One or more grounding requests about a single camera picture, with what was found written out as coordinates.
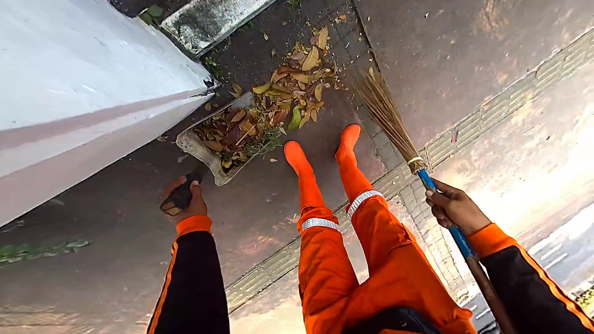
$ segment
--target blue broom handle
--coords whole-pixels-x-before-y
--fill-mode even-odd
[[[417,173],[417,175],[419,175],[419,177],[421,178],[421,181],[423,182],[425,189],[431,190],[435,193],[437,192],[435,184],[433,183],[433,180],[429,177],[429,174],[427,173],[426,169],[421,169]],[[468,244],[466,236],[464,235],[464,233],[462,233],[462,230],[458,226],[452,225],[447,229],[450,231],[451,236],[454,238],[456,245],[458,245],[458,248],[460,249],[460,252],[462,253],[462,256],[465,259],[469,256],[475,255],[475,252],[472,251],[472,248]]]

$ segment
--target leaf pile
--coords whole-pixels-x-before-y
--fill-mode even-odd
[[[203,144],[221,158],[226,172],[280,146],[280,133],[301,129],[310,119],[317,122],[323,90],[332,86],[331,81],[338,89],[336,65],[324,59],[330,49],[328,28],[312,34],[311,46],[296,42],[270,82],[252,88],[250,107],[227,108],[194,128]],[[243,92],[235,83],[233,89],[235,97]]]

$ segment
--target reflective stripe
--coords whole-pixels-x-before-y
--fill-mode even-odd
[[[302,231],[305,231],[306,229],[308,229],[312,226],[329,227],[329,228],[333,228],[338,231],[337,223],[327,220],[327,219],[322,219],[322,218],[309,218],[308,220],[306,220],[303,223],[303,225],[301,225],[301,228],[302,228]]]
[[[357,211],[357,208],[361,205],[361,203],[363,203],[366,199],[370,198],[371,196],[376,195],[381,196],[382,198],[384,197],[384,195],[382,195],[381,192],[377,190],[369,190],[357,196],[357,198],[355,198],[355,200],[353,201],[353,204],[350,205],[349,211],[347,211],[347,215],[349,215],[349,218],[353,219],[353,215],[355,214],[355,211]]]

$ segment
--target white wall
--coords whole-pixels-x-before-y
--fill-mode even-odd
[[[197,96],[211,80],[202,65],[107,0],[0,6],[0,225],[154,139],[210,97]]]

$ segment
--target orange cuff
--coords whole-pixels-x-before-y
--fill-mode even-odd
[[[178,232],[178,237],[181,235],[194,232],[194,231],[206,231],[210,232],[210,227],[213,225],[213,221],[206,215],[195,215],[187,217],[186,219],[180,221],[178,226],[176,226],[176,230]]]
[[[494,254],[509,246],[517,245],[514,238],[505,234],[494,223],[490,223],[477,233],[469,236],[468,241],[480,258]]]

